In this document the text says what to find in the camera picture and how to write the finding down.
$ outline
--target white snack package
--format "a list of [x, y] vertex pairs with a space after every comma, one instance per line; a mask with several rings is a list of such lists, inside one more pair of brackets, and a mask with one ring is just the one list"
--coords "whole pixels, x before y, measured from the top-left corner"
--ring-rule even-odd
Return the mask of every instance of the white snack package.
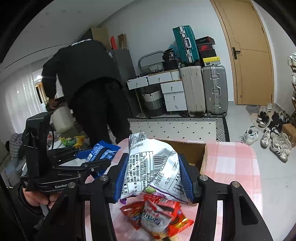
[[142, 227], [153, 234], [160, 234], [170, 224], [173, 216], [164, 212], [162, 208], [147, 200], [142, 212]]
[[130, 135], [129, 160], [120, 198], [137, 196], [143, 190], [187, 203], [177, 152], [169, 144], [148, 139], [140, 132]]

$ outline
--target door lock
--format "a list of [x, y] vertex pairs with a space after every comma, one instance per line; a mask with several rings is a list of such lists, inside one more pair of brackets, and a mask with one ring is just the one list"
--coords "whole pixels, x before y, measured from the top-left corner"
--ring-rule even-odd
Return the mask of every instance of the door lock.
[[233, 50], [234, 59], [237, 59], [237, 53], [240, 53], [240, 51], [235, 50], [235, 47], [233, 47], [232, 50]]

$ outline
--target teal suitcase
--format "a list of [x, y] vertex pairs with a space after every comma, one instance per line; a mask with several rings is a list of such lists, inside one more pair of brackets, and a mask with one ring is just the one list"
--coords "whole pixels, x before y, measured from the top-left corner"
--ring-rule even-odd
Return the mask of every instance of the teal suitcase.
[[188, 64], [200, 61], [194, 33], [189, 25], [173, 28], [181, 60]]

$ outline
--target suitcase handle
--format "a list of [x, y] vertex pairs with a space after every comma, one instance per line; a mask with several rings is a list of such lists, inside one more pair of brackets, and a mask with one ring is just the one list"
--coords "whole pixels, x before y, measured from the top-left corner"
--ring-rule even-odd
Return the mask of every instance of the suitcase handle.
[[221, 88], [220, 88], [219, 86], [216, 86], [216, 88], [218, 88], [218, 89], [219, 89], [219, 94], [218, 94], [218, 96], [217, 96], [217, 97], [220, 97], [220, 96], [221, 96]]
[[191, 42], [190, 42], [189, 38], [184, 38], [184, 43], [186, 45], [186, 48], [191, 48]]

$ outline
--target door frame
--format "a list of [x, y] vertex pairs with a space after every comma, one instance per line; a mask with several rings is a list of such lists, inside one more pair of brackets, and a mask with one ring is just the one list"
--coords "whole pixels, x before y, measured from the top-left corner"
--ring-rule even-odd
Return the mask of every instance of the door frame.
[[[273, 61], [272, 61], [271, 48], [270, 48], [269, 40], [268, 40], [266, 31], [265, 31], [264, 25], [263, 25], [263, 23], [261, 21], [261, 18], [259, 16], [255, 6], [251, 2], [251, 0], [237, 0], [237, 1], [249, 2], [252, 5], [252, 7], [253, 7], [258, 19], [259, 19], [261, 27], [263, 29], [263, 32], [264, 32], [264, 35], [265, 35], [265, 38], [266, 38], [266, 42], [267, 42], [268, 51], [269, 51], [270, 63], [271, 63], [271, 72], [272, 72], [271, 73], [272, 74], [272, 94], [271, 94], [272, 97], [271, 97], [271, 102], [273, 103], [274, 102], [274, 64], [273, 64]], [[221, 16], [221, 14], [220, 14], [217, 6], [216, 6], [216, 3], [214, 2], [214, 0], [210, 0], [210, 2], [211, 2], [211, 4], [212, 4], [213, 8], [215, 9], [215, 12], [216, 12], [216, 14], [218, 16], [221, 27], [223, 29], [226, 44], [227, 44], [227, 47], [228, 47], [228, 52], [229, 52], [229, 57], [230, 57], [230, 64], [231, 64], [231, 69], [232, 69], [234, 101], [235, 101], [235, 104], [241, 104], [241, 103], [237, 103], [237, 77], [236, 77], [236, 72], [235, 72], [234, 56], [233, 56], [233, 52], [232, 52], [232, 48], [231, 48], [231, 44], [230, 44], [230, 39], [229, 39], [227, 30], [226, 30], [226, 26], [225, 26], [224, 21], [222, 19], [222, 16]]]

